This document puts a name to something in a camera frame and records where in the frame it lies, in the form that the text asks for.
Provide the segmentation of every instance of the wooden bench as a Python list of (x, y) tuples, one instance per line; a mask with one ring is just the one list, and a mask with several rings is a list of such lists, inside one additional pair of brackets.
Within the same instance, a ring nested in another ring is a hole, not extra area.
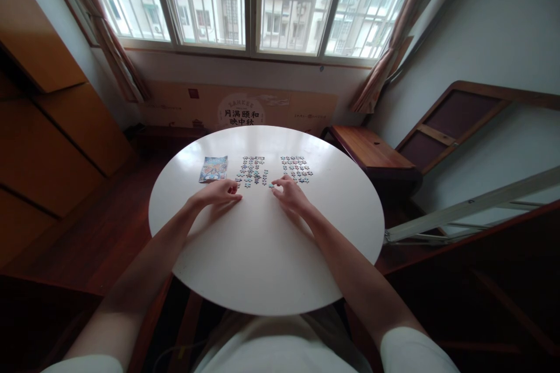
[(367, 128), (333, 125), (323, 130), (321, 139), (327, 134), (362, 168), (383, 201), (406, 199), (422, 185), (416, 166)]

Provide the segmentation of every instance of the ladder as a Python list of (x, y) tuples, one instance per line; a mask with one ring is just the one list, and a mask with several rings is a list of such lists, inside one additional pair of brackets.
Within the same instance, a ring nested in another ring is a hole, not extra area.
[[(560, 184), (560, 166), (387, 229), (385, 231), (384, 243), (394, 245), (446, 245), (460, 241), (490, 227), (497, 226), (511, 217), (488, 224), (458, 223), (457, 220), (491, 208), (521, 210), (524, 212), (535, 210), (544, 204), (525, 202), (519, 199), (558, 184)], [(450, 236), (424, 234), (426, 231), (444, 226), (460, 227), (465, 230)], [(400, 242), (407, 238), (413, 238), (418, 241)]]

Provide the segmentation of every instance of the brown curtain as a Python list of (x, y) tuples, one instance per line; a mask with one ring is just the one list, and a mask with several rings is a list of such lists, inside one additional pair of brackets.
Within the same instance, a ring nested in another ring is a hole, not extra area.
[(109, 25), (101, 1), (78, 0), (78, 2), (92, 21), (95, 38), (105, 54), (125, 100), (142, 103), (150, 99), (151, 95), (146, 85)]
[(358, 91), (351, 106), (353, 112), (372, 114), (379, 99), (379, 94), (389, 76), (391, 68), (397, 58), (398, 50), (410, 32), (421, 6), (427, 4), (426, 0), (405, 0), (401, 14), (395, 22), (387, 51), (383, 53), (377, 64), (372, 68), (364, 85)]

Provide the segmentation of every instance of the round white table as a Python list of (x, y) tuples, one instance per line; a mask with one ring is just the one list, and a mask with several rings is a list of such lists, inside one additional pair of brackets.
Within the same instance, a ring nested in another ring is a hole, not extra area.
[(324, 307), (342, 295), (308, 226), (285, 213), (268, 187), (282, 177), (280, 156), (303, 156), (313, 175), (299, 184), (340, 232), (375, 263), (383, 245), (383, 209), (366, 174), (343, 152), (300, 131), (243, 126), (188, 145), (160, 173), (150, 197), (154, 236), (194, 193), (204, 157), (228, 157), (227, 177), (244, 156), (264, 156), (266, 185), (241, 182), (243, 199), (204, 209), (189, 233), (173, 273), (202, 297), (238, 312), (293, 315)]

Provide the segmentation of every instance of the white wall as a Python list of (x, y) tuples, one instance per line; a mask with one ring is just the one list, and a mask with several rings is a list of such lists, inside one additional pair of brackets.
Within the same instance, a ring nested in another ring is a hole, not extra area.
[[(559, 56), (558, 0), (456, 0), (370, 127), (396, 146), (456, 80), (559, 94)], [(515, 105), (429, 172), (414, 201), (431, 212), (539, 173), (560, 164), (559, 145), (560, 113)]]
[[(111, 112), (121, 129), (139, 122), (134, 105), (127, 104), (120, 96), (114, 76), (107, 73), (92, 53), (88, 42), (64, 0), (36, 0), (70, 53)], [(100, 60), (105, 61), (103, 54)]]
[(368, 69), (325, 66), (321, 71), (317, 65), (164, 52), (130, 51), (129, 56), (147, 80), (332, 93), (338, 96), (333, 124), (359, 125), (364, 117), (363, 114), (350, 112), (348, 108), (367, 77)]

